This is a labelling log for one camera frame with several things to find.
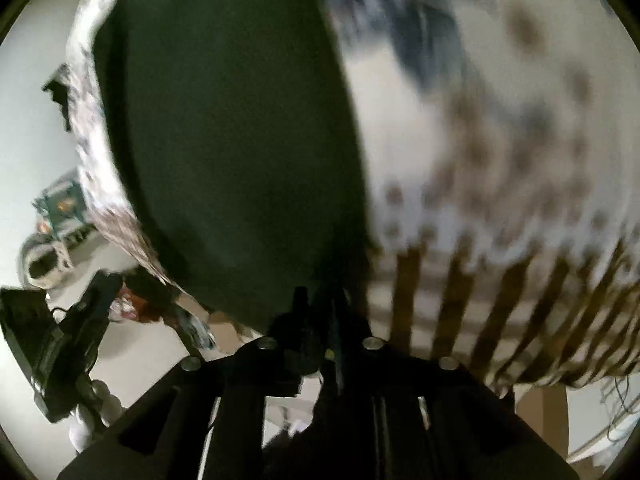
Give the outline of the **round white floor object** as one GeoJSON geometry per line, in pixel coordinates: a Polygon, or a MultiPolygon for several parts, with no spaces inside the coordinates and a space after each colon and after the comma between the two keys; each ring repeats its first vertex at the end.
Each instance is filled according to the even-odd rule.
{"type": "Polygon", "coordinates": [[[74,265],[66,246],[59,240],[32,234],[21,246],[17,274],[27,289],[50,290],[61,285],[74,265]]]}

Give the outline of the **brown cardboard box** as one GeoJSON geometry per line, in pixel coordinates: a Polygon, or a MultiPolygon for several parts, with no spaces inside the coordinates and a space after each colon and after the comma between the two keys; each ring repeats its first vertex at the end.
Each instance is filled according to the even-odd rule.
{"type": "Polygon", "coordinates": [[[554,452],[567,459],[570,444],[568,401],[563,385],[514,390],[515,411],[554,452]]]}

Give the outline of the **green metal rack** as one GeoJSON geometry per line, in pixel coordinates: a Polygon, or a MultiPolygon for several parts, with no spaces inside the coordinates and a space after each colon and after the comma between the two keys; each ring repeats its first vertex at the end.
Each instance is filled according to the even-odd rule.
{"type": "Polygon", "coordinates": [[[67,171],[32,201],[36,233],[47,242],[83,240],[94,231],[77,170],[67,171]]]}

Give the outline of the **black white striped garment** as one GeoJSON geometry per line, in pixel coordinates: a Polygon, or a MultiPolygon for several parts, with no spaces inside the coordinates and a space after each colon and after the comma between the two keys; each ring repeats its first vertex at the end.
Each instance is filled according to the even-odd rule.
{"type": "Polygon", "coordinates": [[[359,146],[317,0],[117,0],[93,54],[169,281],[256,330],[299,287],[362,304],[359,146]]]}

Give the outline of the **white floral bed sheet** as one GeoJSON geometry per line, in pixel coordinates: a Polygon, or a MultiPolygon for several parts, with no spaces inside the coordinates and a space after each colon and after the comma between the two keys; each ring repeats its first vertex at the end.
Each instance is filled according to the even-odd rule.
{"type": "MultiPolygon", "coordinates": [[[[80,0],[68,111],[99,231],[174,286],[108,137],[80,0]]],[[[492,390],[639,369],[639,51],[605,0],[317,0],[364,186],[375,334],[492,390]]]]}

